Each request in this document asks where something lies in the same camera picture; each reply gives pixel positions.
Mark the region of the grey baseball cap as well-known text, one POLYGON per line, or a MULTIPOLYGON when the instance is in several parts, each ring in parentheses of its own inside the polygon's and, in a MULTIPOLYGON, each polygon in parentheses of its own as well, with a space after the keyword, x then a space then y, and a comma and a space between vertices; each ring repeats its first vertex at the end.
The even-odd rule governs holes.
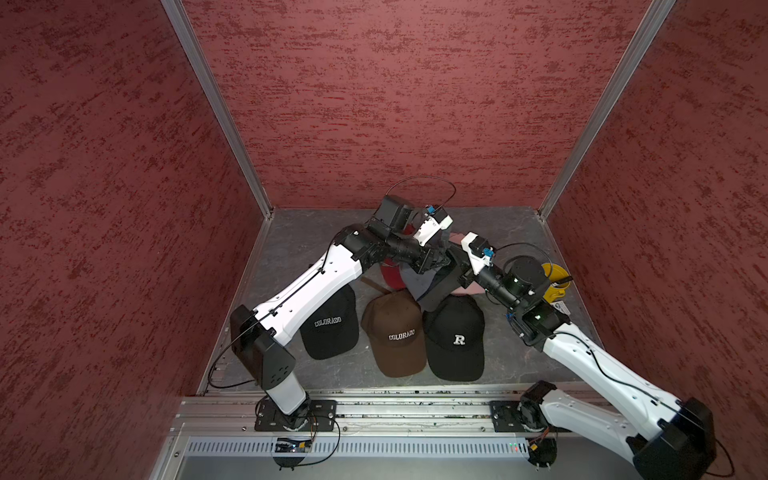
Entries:
POLYGON ((466 253, 454 243, 447 248, 450 264, 439 270, 418 274, 412 267, 401 263, 401 275, 406 289, 426 312, 433 312, 449 295, 465 295, 466 288, 460 288, 457 282, 456 258, 466 253))

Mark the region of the dark red baseball cap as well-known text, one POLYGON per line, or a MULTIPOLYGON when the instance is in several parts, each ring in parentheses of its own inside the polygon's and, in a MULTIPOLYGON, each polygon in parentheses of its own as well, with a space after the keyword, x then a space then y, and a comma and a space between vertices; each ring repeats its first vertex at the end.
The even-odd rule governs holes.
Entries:
POLYGON ((387 258, 379 266, 383 280, 391 290, 399 291, 406 289, 401 275, 401 266, 397 261, 387 258))

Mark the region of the black baseball cap letter R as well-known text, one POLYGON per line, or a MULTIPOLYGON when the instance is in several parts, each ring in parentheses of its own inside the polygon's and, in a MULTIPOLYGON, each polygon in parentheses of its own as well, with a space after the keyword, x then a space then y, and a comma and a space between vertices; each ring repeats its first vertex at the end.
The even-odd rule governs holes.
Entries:
POLYGON ((423 313, 426 355, 439 379, 474 382, 485 368, 485 316, 471 296, 448 296, 423 313))

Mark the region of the brown baseball cap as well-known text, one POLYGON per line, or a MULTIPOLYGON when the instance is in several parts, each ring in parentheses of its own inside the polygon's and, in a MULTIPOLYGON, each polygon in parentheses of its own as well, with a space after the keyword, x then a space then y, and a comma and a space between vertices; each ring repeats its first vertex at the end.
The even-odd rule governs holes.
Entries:
POLYGON ((366 306, 362 330, 380 372, 389 378, 420 373, 427 364, 422 311, 407 290, 373 299, 366 306))

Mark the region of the black cap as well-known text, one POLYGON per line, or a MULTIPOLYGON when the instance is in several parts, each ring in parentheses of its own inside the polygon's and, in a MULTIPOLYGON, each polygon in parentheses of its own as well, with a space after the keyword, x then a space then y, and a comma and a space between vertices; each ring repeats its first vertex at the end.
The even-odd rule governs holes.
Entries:
POLYGON ((346 285, 323 303, 300 327, 307 354, 326 360, 352 350, 359 339, 356 294, 346 285))

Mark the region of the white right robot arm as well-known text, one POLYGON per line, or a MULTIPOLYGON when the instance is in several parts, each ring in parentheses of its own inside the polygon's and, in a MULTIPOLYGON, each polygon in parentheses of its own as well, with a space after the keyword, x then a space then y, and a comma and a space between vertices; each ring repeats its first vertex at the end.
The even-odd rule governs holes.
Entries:
POLYGON ((498 267, 494 249, 471 236, 466 246, 448 248, 459 283, 476 283, 500 305, 523 343, 575 373, 609 409, 578 400, 547 381, 520 397, 524 428, 545 439, 565 429, 616 453, 644 479, 700 479, 721 445, 711 410, 696 398, 682 401, 653 385, 594 342, 569 316, 546 301, 550 273, 530 256, 498 267))

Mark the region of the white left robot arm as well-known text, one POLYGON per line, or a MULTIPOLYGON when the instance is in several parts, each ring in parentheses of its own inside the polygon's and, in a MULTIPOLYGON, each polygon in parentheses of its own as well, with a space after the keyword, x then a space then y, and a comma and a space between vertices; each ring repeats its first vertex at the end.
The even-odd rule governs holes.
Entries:
POLYGON ((255 308, 236 307, 230 314, 232 339, 222 352, 236 355, 286 421, 306 419, 309 396, 286 349, 294 335, 322 304, 376 264, 390 259, 418 273, 445 266, 443 243, 452 224, 444 203, 417 211, 386 194, 371 217, 342 228, 288 287, 255 308))

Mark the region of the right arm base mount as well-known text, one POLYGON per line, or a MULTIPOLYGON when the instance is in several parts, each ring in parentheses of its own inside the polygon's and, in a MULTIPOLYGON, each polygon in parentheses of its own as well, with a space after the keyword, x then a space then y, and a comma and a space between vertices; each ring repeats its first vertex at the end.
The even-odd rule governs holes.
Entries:
POLYGON ((538 413, 525 412, 519 401, 491 401, 490 419, 495 433, 541 434, 548 428, 538 413))

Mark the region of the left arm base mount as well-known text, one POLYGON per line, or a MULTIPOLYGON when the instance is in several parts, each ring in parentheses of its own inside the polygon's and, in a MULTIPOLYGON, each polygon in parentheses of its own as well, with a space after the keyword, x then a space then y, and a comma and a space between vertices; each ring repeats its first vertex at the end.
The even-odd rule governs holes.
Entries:
POLYGON ((255 407, 254 430, 279 433, 324 433, 334 430, 338 403, 334 400, 306 400, 292 414, 285 414, 268 396, 255 407))

